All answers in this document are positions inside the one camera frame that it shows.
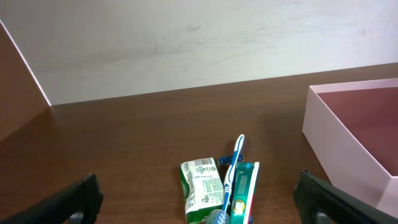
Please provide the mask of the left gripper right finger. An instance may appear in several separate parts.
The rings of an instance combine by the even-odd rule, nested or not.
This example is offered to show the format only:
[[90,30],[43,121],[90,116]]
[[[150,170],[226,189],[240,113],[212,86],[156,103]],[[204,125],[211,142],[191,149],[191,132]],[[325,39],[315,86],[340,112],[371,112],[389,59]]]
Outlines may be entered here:
[[397,224],[388,215],[312,175],[300,173],[293,198],[302,223]]

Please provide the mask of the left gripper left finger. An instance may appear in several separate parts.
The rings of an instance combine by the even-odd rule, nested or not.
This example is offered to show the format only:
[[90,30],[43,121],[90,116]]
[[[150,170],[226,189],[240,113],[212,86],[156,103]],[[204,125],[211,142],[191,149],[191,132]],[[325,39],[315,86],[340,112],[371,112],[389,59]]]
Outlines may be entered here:
[[103,202],[96,174],[69,185],[1,223],[64,223],[80,213],[81,223],[95,223]]

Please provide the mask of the green white soap packet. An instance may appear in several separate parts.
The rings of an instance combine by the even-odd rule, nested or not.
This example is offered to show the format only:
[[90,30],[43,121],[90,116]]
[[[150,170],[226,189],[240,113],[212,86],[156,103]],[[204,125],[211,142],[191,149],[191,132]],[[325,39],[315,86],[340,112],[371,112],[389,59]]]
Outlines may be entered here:
[[224,187],[212,157],[179,165],[188,224],[205,223],[209,214],[223,206]]

